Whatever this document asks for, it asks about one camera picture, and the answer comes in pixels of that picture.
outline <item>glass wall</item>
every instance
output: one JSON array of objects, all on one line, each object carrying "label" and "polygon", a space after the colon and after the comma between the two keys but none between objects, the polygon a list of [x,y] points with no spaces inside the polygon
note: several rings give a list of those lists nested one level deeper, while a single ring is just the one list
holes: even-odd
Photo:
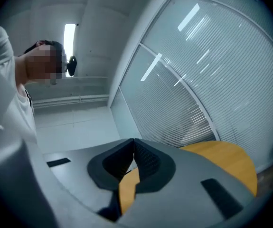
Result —
[{"label": "glass wall", "polygon": [[194,98],[167,64],[139,46],[121,90],[143,139],[181,147],[215,140]]},{"label": "glass wall", "polygon": [[273,164],[273,22],[256,15],[266,11],[257,0],[166,2],[121,83],[144,139],[228,141],[257,171]]},{"label": "glass wall", "polygon": [[113,100],[111,111],[120,138],[142,138],[120,89]]}]

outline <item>yellow wooden surface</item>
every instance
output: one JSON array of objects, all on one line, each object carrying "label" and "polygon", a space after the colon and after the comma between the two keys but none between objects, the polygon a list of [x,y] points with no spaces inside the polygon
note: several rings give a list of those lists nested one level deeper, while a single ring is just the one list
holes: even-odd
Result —
[{"label": "yellow wooden surface", "polygon": [[[257,192],[257,179],[254,164],[239,146],[224,141],[199,142],[182,147],[181,150],[194,152],[209,159],[226,172],[240,180],[254,195]],[[119,197],[124,213],[133,203],[135,185],[140,182],[138,169],[124,176],[119,184]]]}]

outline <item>white shirt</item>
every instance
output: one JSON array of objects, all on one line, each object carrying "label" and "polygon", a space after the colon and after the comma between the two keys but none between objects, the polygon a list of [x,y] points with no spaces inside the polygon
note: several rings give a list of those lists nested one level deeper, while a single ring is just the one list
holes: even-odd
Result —
[{"label": "white shirt", "polygon": [[18,93],[15,81],[15,59],[7,32],[0,27],[0,73],[13,87],[15,93],[1,120],[1,125],[7,129],[18,132],[27,142],[37,143],[36,128],[33,111],[24,86],[20,85]]}]

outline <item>fluorescent light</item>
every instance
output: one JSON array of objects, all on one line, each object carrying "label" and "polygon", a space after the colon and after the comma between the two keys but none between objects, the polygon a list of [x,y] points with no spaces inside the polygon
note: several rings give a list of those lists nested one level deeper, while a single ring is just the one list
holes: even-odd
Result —
[{"label": "fluorescent light", "polygon": [[174,86],[176,86],[176,85],[177,85],[177,84],[178,84],[180,81],[182,81],[182,80],[183,80],[183,78],[184,78],[184,77],[186,77],[186,75],[187,75],[187,74],[184,74],[184,76],[183,76],[182,78],[180,78],[180,79],[179,79],[179,80],[178,80],[178,81],[175,83],[175,85],[174,85]]},{"label": "fluorescent light", "polygon": [[197,64],[199,64],[199,62],[209,53],[210,49],[208,49],[204,55],[197,61]]},{"label": "fluorescent light", "polygon": [[196,4],[193,9],[187,14],[187,16],[183,19],[183,21],[179,24],[178,29],[182,31],[184,27],[189,23],[189,21],[196,15],[199,11],[199,5]]},{"label": "fluorescent light", "polygon": [[199,74],[201,74],[209,65],[210,65],[210,63],[208,63],[207,66],[204,67],[204,69]]},{"label": "fluorescent light", "polygon": [[150,67],[147,69],[146,73],[144,74],[144,76],[141,78],[141,81],[145,81],[145,79],[148,77],[149,73],[154,69],[155,65],[158,63],[158,61],[160,60],[162,54],[159,53],[155,59],[153,60],[153,62],[151,63]]},{"label": "fluorescent light", "polygon": [[[73,55],[73,41],[74,41],[75,27],[76,27],[75,24],[65,25],[64,48],[65,48],[67,59],[70,59],[70,57]],[[66,71],[66,77],[71,77],[68,71]]]}]

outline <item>black rubber pad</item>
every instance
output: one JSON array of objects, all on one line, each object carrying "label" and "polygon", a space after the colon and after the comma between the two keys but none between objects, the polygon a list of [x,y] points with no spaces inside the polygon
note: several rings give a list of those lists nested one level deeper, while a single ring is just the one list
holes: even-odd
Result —
[{"label": "black rubber pad", "polygon": [[225,219],[231,218],[243,209],[243,206],[215,179],[201,182]]},{"label": "black rubber pad", "polygon": [[48,167],[54,167],[54,166],[58,166],[58,165],[62,165],[62,164],[66,164],[71,162],[68,158],[62,158],[56,161],[48,161],[47,165]]}]

